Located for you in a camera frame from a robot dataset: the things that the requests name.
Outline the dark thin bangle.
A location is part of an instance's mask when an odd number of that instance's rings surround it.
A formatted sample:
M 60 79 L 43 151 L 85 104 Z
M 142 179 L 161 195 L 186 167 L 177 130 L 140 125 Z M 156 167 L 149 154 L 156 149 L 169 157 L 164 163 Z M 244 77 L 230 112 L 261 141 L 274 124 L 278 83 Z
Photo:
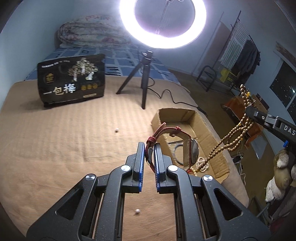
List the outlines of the dark thin bangle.
M 183 161 L 181 160 L 181 152 L 183 150 L 183 144 L 177 143 L 173 147 L 173 158 L 175 162 L 181 166 L 184 166 Z

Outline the wristwatch with red strap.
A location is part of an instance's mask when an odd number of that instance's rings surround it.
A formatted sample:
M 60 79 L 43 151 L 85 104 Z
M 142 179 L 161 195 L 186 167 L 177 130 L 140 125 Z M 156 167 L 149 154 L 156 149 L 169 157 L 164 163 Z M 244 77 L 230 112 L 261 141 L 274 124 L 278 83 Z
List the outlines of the wristwatch with red strap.
M 197 162 L 199 157 L 199 144 L 198 141 L 192 138 L 187 132 L 184 132 L 179 126 L 167 127 L 166 123 L 162 123 L 146 141 L 146 148 L 144 151 L 145 160 L 149 167 L 155 171 L 155 164 L 152 163 L 152 153 L 154 146 L 157 143 L 159 137 L 164 134 L 168 134 L 170 137 L 178 137 L 182 142 L 171 142 L 169 146 L 174 148 L 172 152 L 172 158 L 174 162 L 183 166 L 185 171 L 189 171 L 190 168 Z M 180 162 L 175 154 L 175 149 L 178 147 L 183 148 L 183 161 Z

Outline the orange cloth covered box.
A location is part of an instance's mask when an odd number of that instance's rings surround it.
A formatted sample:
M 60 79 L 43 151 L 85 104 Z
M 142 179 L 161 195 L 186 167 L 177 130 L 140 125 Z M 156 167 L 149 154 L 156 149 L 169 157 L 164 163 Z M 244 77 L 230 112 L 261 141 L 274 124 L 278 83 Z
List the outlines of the orange cloth covered box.
M 259 111 L 268 113 L 269 106 L 259 94 L 253 94 L 252 98 L 255 100 L 256 108 Z M 245 106 L 241 96 L 234 96 L 225 104 L 221 104 L 221 107 L 234 119 L 235 123 L 238 123 L 245 114 Z M 263 127 L 255 123 L 246 135 L 247 139 L 245 142 L 245 147 L 249 147 L 250 143 L 255 140 L 262 133 L 262 131 Z

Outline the yellow box on rack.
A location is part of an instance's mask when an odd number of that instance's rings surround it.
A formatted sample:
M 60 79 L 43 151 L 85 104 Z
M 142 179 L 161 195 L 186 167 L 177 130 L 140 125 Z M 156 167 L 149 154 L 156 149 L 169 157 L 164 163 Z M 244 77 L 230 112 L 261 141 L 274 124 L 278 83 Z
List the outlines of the yellow box on rack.
M 227 68 L 223 68 L 220 71 L 220 74 L 221 74 L 221 76 L 220 76 L 219 80 L 223 83 L 226 81 L 233 82 L 236 80 L 236 76 L 231 71 L 229 71 Z

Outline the brown cardboard box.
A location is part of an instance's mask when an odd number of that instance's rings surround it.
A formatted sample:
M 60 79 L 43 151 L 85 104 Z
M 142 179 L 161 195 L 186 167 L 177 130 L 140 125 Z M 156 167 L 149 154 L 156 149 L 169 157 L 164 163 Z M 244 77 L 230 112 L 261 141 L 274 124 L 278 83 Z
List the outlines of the brown cardboard box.
M 217 145 L 208 125 L 202 116 L 194 110 L 183 108 L 162 108 L 159 109 L 152 119 L 152 129 L 155 131 L 162 123 L 166 126 L 179 126 L 184 132 L 187 132 L 192 138 L 196 139 L 199 144 L 199 156 L 204 159 L 210 154 L 210 151 Z M 158 138 L 161 144 L 163 154 L 170 156 L 172 161 L 173 147 L 169 146 L 171 142 L 182 142 L 178 137 L 170 137 L 164 134 Z M 201 177 L 204 174 L 212 175 L 219 183 L 223 183 L 229 176 L 230 169 L 227 160 L 222 152 L 218 153 L 209 161 L 209 167 L 205 172 L 197 172 L 196 175 Z

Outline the black clothes rack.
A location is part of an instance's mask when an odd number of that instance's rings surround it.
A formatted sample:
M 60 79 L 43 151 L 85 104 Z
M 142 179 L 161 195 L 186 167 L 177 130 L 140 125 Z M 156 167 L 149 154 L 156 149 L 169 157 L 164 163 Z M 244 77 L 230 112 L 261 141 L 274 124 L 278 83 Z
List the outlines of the black clothes rack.
M 206 91 L 222 91 L 228 87 L 231 92 L 233 89 L 238 90 L 240 80 L 247 81 L 259 63 L 260 51 L 241 22 L 240 16 L 230 30 L 219 21 L 197 65 L 199 75 L 196 81 L 200 82 Z M 219 78 L 223 68 L 231 71 L 236 80 L 221 82 Z

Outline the tan blanket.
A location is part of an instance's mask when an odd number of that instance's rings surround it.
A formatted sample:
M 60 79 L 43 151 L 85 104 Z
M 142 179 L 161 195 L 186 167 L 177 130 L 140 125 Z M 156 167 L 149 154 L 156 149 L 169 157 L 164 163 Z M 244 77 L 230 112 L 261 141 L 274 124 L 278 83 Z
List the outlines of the tan blanket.
M 104 175 L 124 164 L 152 134 L 158 109 L 200 105 L 217 141 L 232 126 L 221 108 L 226 97 L 204 92 L 193 80 L 156 80 L 145 109 L 140 78 L 117 94 L 123 81 L 108 76 L 103 97 L 50 109 L 35 80 L 11 86 L 1 108 L 1 204 L 22 235 L 86 174 Z

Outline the blue checkered bed sheet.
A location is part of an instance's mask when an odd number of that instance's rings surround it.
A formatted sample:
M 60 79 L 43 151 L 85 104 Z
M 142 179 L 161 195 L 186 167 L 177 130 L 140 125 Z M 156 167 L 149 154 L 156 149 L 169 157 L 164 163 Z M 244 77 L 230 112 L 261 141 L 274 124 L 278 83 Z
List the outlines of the blue checkered bed sheet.
M 106 75 L 128 76 L 140 60 L 142 60 L 143 52 L 144 50 L 136 45 L 127 45 L 122 48 L 58 48 L 46 57 L 45 60 L 104 54 Z M 153 79 L 162 79 L 179 84 L 177 77 L 155 56 L 152 57 L 149 76 Z

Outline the black snack bag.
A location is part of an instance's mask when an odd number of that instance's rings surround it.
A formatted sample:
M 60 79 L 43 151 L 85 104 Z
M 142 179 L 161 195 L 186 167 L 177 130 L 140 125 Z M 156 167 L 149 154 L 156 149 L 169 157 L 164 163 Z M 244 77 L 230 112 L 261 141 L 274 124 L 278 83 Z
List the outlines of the black snack bag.
M 105 55 L 59 58 L 37 65 L 38 91 L 44 107 L 104 96 Z

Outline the folded floral quilt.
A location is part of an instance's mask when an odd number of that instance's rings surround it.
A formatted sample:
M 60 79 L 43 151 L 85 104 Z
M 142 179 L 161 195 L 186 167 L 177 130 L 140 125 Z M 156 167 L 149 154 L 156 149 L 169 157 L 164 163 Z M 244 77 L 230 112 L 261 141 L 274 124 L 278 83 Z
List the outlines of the folded floral quilt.
M 132 42 L 122 21 L 111 15 L 81 16 L 66 22 L 57 37 L 61 48 L 121 47 Z

